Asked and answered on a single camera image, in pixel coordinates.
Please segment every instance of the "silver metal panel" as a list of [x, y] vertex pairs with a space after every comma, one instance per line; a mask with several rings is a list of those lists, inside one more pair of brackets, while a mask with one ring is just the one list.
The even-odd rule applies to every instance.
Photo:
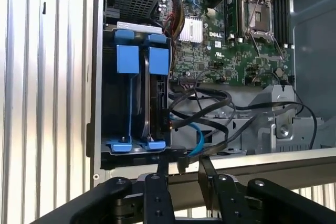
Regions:
[[335, 15], [336, 0], [291, 0], [297, 91], [325, 121], [336, 115]]
[[[313, 158], [335, 157], [336, 148], [327, 148], [310, 151], [297, 151], [297, 152], [282, 152], [282, 153], [269, 153], [260, 155], [249, 156], [228, 156], [228, 157], [216, 157], [211, 160], [215, 169], [226, 169], [234, 167], [254, 166], [254, 165], [266, 165], [272, 163], [299, 161]], [[157, 165], [141, 165], [133, 167], [116, 168], [111, 171], [105, 172], [106, 180], [111, 177], [126, 177], [130, 179], [138, 178], [143, 173], [152, 173], [157, 169]], [[179, 174], [176, 163], [169, 164], [169, 174]], [[198, 162], [195, 162], [186, 169], [187, 173], [197, 172]]]
[[0, 223], [89, 189], [93, 0], [0, 0]]

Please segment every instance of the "cable bundle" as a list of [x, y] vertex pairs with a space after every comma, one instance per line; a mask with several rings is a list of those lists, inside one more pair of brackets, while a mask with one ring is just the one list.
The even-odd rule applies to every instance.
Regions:
[[[218, 102], [211, 104], [203, 109], [201, 109], [199, 112], [188, 116], [185, 115], [183, 113], [177, 112], [175, 110], [173, 110], [173, 108], [179, 104], [180, 102], [182, 102], [185, 99], [190, 98], [192, 95], [194, 95], [196, 92], [208, 95], [210, 98], [214, 98], [216, 97], [218, 99]], [[225, 134], [224, 140], [206, 147], [206, 148], [202, 148], [200, 147], [200, 143], [198, 144], [197, 151], [196, 149], [193, 150], [191, 153], [189, 153], [189, 157], [190, 157], [190, 162], [189, 163], [193, 163], [198, 161], [198, 158], [201, 155], [214, 155], [217, 154], [218, 152], [221, 152], [223, 149], [225, 149], [227, 147], [227, 145], [229, 143], [231, 143], [232, 141], [234, 141], [237, 137], [239, 137], [242, 132], [244, 130], [246, 130], [248, 127], [251, 126], [251, 124], [258, 118], [260, 118], [261, 116], [264, 115], [264, 113], [260, 113], [257, 114], [255, 116], [253, 116], [252, 118], [250, 118], [238, 131], [236, 131], [230, 138], [228, 137], [228, 128], [222, 124], [210, 121], [210, 120], [206, 120], [203, 119], [201, 117], [203, 117], [204, 115], [217, 110], [219, 108], [222, 108], [224, 106], [229, 106], [232, 103], [232, 98], [230, 96], [229, 93], [225, 92], [225, 91], [218, 91], [218, 90], [213, 90], [213, 89], [204, 89], [204, 88], [191, 88], [189, 90], [187, 90], [182, 96], [176, 98], [171, 105], [169, 106], [169, 109], [171, 111], [172, 114], [180, 117], [182, 120], [175, 120], [173, 121], [172, 125], [174, 129], [177, 129], [179, 127], [184, 127], [186, 125], [190, 125], [192, 123], [199, 123], [199, 124], [204, 124], [210, 127], [215, 128], [217, 131], [222, 131]], [[273, 113], [275, 115], [280, 115], [285, 113], [286, 111], [288, 111], [289, 109], [293, 109], [296, 106], [302, 106], [305, 107], [312, 115], [313, 118], [313, 122], [314, 122], [314, 129], [313, 129], [313, 134], [312, 134], [312, 138], [309, 144], [309, 149], [311, 150], [313, 148], [314, 145], [314, 141], [316, 138], [316, 134], [317, 134], [317, 118], [315, 116], [315, 114], [313, 113], [313, 111], [307, 107], [306, 105], [304, 105], [303, 103], [299, 103], [299, 102], [266, 102], [266, 103], [260, 103], [260, 104], [254, 104], [254, 105], [250, 105], [250, 106], [246, 106], [246, 107], [240, 107], [240, 106], [235, 106], [234, 108], [236, 110], [239, 111], [247, 111], [247, 110], [254, 110], [254, 109], [263, 109], [263, 108], [276, 108], [276, 107], [284, 107], [281, 110], [278, 111], [273, 111]]]

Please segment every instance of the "circuit board component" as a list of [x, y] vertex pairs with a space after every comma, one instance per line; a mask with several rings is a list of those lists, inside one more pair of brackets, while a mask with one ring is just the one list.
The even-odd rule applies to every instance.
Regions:
[[186, 17], [203, 21], [203, 41], [190, 43], [185, 40], [177, 44], [171, 80], [187, 78], [192, 83], [209, 68], [216, 71], [207, 72], [203, 82], [262, 86], [273, 83], [272, 75], [278, 73], [282, 79], [289, 79], [292, 49], [283, 46], [288, 38], [286, 31], [281, 33], [281, 43], [274, 42], [274, 24], [283, 18], [275, 20], [274, 2], [224, 0], [209, 8], [209, 0], [185, 1]]
[[203, 20], [198, 17], [186, 17], [179, 40], [201, 43], [203, 41]]

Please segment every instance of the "black cable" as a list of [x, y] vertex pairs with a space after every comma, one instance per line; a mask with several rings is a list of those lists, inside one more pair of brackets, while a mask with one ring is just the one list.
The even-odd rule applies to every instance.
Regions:
[[250, 125], [257, 119], [259, 115], [253, 116], [250, 118], [241, 128], [239, 128], [227, 141], [221, 141], [217, 144], [214, 144], [212, 146], [209, 146], [207, 148], [204, 148], [201, 152], [199, 152], [197, 155], [192, 156], [189, 158], [189, 164], [195, 163], [198, 161], [200, 156], [210, 156], [214, 155], [218, 152], [221, 152], [223, 149], [227, 147], [227, 144], [229, 142], [232, 142], [235, 140], [237, 137], [239, 137], [244, 130], [246, 130]]
[[196, 102], [197, 102], [197, 105], [198, 105], [199, 109], [202, 110], [203, 108], [201, 106], [200, 99], [199, 99], [199, 97], [197, 95], [197, 92], [195, 93], [195, 99], [196, 99]]
[[[175, 110], [172, 111], [172, 114], [174, 114], [177, 117], [182, 118], [182, 119], [189, 118], [188, 115], [185, 115], [181, 112], [177, 112]], [[199, 124], [203, 124], [203, 125], [206, 125], [206, 126], [209, 126], [209, 127], [212, 127], [212, 128], [215, 128], [216, 130], [219, 130], [219, 131], [222, 131], [225, 134], [224, 139], [228, 140], [229, 130], [226, 126], [224, 126], [220, 123], [214, 122], [214, 121], [210, 121], [210, 120], [207, 120], [207, 119], [201, 119], [201, 118], [195, 119], [194, 122], [199, 123]]]
[[208, 114], [210, 112], [213, 112], [214, 110], [217, 110], [219, 108], [222, 108], [224, 106], [229, 105], [230, 103], [231, 103], [231, 96], [227, 96], [226, 98], [223, 98], [221, 101], [216, 102], [214, 104], [211, 104], [211, 105], [205, 107], [204, 109], [202, 109], [201, 111], [198, 111], [197, 113], [193, 114], [192, 116], [188, 117], [187, 119], [174, 121], [173, 122], [173, 129], [181, 128], [181, 127], [184, 127], [188, 124], [191, 124], [191, 123], [195, 122], [195, 119], [199, 119], [199, 118], [205, 116], [206, 114]]
[[[278, 106], [286, 106], [290, 104], [296, 104], [300, 106], [304, 106], [309, 112], [311, 113], [311, 116], [313, 117], [313, 122], [314, 122], [314, 129], [313, 129], [313, 134], [311, 137], [311, 141], [309, 143], [308, 149], [311, 150], [314, 146], [316, 134], [317, 134], [317, 118], [314, 114], [314, 112], [306, 105], [303, 103], [299, 102], [266, 102], [266, 103], [260, 103], [260, 104], [254, 104], [246, 107], [239, 107], [236, 106], [237, 110], [245, 111], [245, 110], [252, 110], [252, 109], [262, 109], [262, 108], [273, 108], [273, 107], [278, 107]], [[250, 118], [239, 130], [237, 130], [227, 141], [222, 141], [219, 142], [215, 145], [212, 145], [210, 147], [204, 148], [201, 152], [199, 152], [196, 156], [193, 156], [190, 158], [190, 164], [198, 161], [199, 156], [201, 155], [214, 155], [218, 152], [221, 152], [223, 149], [227, 147], [229, 143], [234, 141], [237, 137], [239, 137], [244, 130], [246, 130], [257, 118], [259, 118], [263, 114], [258, 114]]]
[[[303, 104], [303, 101], [302, 101], [301, 97], [299, 97], [298, 93], [296, 92], [296, 90], [294, 88], [293, 88], [293, 91], [294, 91], [296, 97], [298, 98], [299, 102], [301, 102]], [[302, 106], [300, 108], [300, 110], [295, 115], [299, 115], [303, 111], [303, 109], [304, 109], [304, 106]]]
[[[198, 97], [199, 100], [209, 100], [209, 99], [222, 99], [223, 97]], [[195, 101], [196, 97], [189, 97], [188, 98], [191, 101]]]
[[208, 96], [214, 96], [214, 97], [221, 97], [221, 99], [225, 99], [227, 97], [230, 97], [231, 99], [231, 95], [225, 91], [220, 91], [220, 90], [216, 90], [216, 89], [207, 89], [207, 88], [191, 88], [185, 91], [185, 93], [178, 97], [177, 99], [175, 99], [170, 105], [169, 105], [169, 110], [171, 111], [176, 105], [178, 105], [180, 102], [188, 99], [190, 96], [192, 96], [193, 94], [195, 94], [195, 92], [199, 92]]

